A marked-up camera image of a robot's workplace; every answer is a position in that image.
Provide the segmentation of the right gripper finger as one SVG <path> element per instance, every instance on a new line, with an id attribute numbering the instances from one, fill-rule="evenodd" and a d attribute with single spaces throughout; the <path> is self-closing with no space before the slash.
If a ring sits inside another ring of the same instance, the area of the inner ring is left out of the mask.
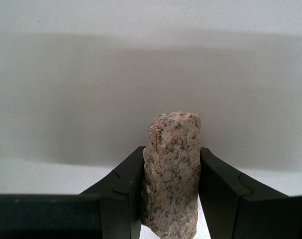
<path id="1" fill-rule="evenodd" d="M 0 195 L 0 239 L 137 239 L 143 147 L 78 195 Z"/>
<path id="2" fill-rule="evenodd" d="M 199 196 L 212 239 L 302 239 L 302 196 L 289 197 L 201 148 Z"/>

